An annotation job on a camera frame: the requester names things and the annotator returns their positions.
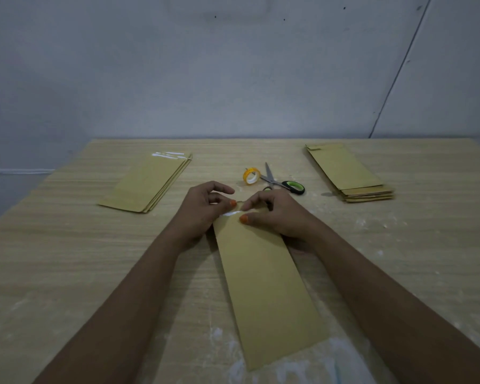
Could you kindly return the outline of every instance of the white cable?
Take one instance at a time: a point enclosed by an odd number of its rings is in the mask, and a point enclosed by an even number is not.
[[[0,174],[16,175],[40,175],[51,174],[55,169],[51,168],[0,168]]]

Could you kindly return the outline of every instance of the finger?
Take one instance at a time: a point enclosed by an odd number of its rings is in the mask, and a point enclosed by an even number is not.
[[[234,194],[235,192],[235,190],[233,190],[231,187],[216,181],[206,182],[196,187],[205,190],[207,193],[211,193],[214,190],[225,194]]]
[[[250,226],[267,226],[274,224],[273,214],[268,213],[246,213],[240,217],[240,222]]]
[[[220,201],[230,201],[228,197],[220,193],[209,193],[208,194],[208,202],[209,203],[219,203]]]
[[[226,197],[224,197],[224,199],[219,198],[216,204],[210,205],[212,219],[215,220],[219,218],[222,214],[233,210],[236,205],[237,202],[234,199],[229,199]]]
[[[243,203],[242,211],[248,211],[249,209],[252,209],[254,206],[261,202],[274,203],[274,198],[276,195],[275,191],[276,190],[258,191],[256,194],[251,196]]]

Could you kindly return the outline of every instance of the wooden table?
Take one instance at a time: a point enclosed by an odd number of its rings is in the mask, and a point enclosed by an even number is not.
[[[304,152],[327,140],[95,140],[0,218],[0,383],[29,383],[94,313],[173,216],[188,187],[217,180],[237,200],[264,187],[244,167],[270,163],[303,183],[297,199],[480,346],[480,147],[471,140],[344,140],[396,199],[345,204]],[[148,214],[96,205],[142,153],[194,159]],[[323,266],[291,249],[331,337],[246,372],[213,236],[178,260],[141,383],[386,383]]]

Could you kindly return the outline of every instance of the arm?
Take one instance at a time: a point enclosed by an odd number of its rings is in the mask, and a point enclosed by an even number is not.
[[[108,299],[34,381],[130,383],[135,379],[180,252],[237,203],[208,182],[192,187],[178,212]]]
[[[269,213],[241,222],[304,239],[316,251],[380,356],[402,383],[480,383],[480,348],[366,259],[286,190],[260,191],[242,206]]]

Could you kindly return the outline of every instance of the stack of envelopes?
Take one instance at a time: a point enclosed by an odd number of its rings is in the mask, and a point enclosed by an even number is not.
[[[192,160],[188,152],[155,152],[142,157],[99,204],[147,213]]]
[[[393,198],[393,189],[372,174],[341,143],[306,145],[323,172],[346,202],[368,202]]]

